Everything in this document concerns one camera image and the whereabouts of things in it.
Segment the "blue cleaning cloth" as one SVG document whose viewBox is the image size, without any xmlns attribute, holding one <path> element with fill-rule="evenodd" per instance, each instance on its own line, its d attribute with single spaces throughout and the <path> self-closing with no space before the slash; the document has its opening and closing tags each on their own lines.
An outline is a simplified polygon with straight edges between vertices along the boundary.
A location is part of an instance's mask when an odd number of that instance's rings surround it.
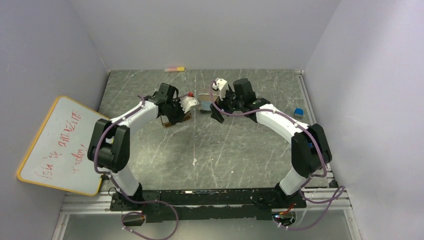
<svg viewBox="0 0 424 240">
<path fill-rule="evenodd" d="M 211 102 L 202 100 L 200 102 L 200 110 L 205 112 L 211 112 Z"/>
</svg>

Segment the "brown tinted sunglasses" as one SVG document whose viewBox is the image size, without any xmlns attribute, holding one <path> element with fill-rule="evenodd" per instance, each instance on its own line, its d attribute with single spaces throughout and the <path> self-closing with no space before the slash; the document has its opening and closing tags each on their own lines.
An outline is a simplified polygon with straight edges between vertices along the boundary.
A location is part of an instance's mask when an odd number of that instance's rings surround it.
<svg viewBox="0 0 424 240">
<path fill-rule="evenodd" d="M 162 115 L 159 117 L 161 121 L 161 125 L 164 128 L 171 128 L 179 123 L 186 122 L 188 120 L 192 119 L 192 114 L 190 112 L 185 113 L 184 115 L 178 116 L 178 117 L 172 117 L 172 116 L 165 116 Z"/>
</svg>

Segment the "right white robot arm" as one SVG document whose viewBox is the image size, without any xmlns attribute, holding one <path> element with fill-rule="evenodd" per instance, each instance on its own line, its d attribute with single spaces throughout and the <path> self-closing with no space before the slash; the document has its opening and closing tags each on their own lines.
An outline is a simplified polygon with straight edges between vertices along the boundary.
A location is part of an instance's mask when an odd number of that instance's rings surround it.
<svg viewBox="0 0 424 240">
<path fill-rule="evenodd" d="M 269 100 L 257 97 L 247 78 L 234 81 L 232 87 L 225 79 L 217 78 L 209 92 L 218 93 L 210 105 L 213 119 L 223 123 L 224 115 L 245 116 L 270 128 L 290 144 L 291 168 L 275 187 L 274 199 L 278 206 L 288 207 L 294 201 L 294 194 L 311 178 L 327 176 L 332 155 L 321 125 L 300 122 L 278 110 Z"/>
</svg>

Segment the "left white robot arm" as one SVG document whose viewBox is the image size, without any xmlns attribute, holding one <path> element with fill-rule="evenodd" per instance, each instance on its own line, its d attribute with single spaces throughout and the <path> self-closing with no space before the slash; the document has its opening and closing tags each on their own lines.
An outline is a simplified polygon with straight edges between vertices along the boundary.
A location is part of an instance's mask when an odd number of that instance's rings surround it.
<svg viewBox="0 0 424 240">
<path fill-rule="evenodd" d="M 175 86 L 161 83 L 153 95 L 141 96 L 140 102 L 126 113 L 96 121 L 87 158 L 93 162 L 97 174 L 107 176 L 114 183 L 130 210 L 139 209 L 144 199 L 142 184 L 128 165 L 132 133 L 163 116 L 167 118 L 165 127 L 183 123 L 191 118 L 190 111 L 198 103 L 192 93 L 180 96 Z"/>
</svg>

